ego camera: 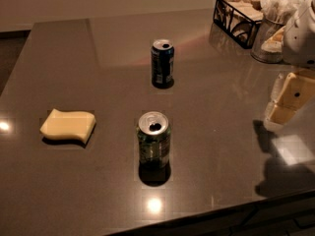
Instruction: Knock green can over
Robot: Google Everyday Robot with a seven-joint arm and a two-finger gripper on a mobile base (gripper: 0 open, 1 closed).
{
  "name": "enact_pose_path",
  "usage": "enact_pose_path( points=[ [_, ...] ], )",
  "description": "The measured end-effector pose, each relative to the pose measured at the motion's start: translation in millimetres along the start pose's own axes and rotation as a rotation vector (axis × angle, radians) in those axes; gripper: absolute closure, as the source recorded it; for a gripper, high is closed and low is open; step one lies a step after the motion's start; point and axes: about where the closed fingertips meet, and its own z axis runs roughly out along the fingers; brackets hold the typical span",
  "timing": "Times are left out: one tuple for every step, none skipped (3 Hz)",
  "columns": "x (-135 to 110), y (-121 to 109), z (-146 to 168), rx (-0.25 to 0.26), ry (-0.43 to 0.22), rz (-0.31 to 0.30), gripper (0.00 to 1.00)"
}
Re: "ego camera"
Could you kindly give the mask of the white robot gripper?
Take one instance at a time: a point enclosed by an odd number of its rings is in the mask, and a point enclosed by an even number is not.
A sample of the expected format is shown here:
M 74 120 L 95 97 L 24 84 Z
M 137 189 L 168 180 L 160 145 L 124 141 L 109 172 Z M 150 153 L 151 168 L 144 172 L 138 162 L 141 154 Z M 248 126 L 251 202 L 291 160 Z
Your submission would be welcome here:
M 315 0 L 304 0 L 287 21 L 283 33 L 283 60 L 315 68 Z M 315 96 L 315 72 L 278 73 L 265 110 L 265 126 L 283 126 Z

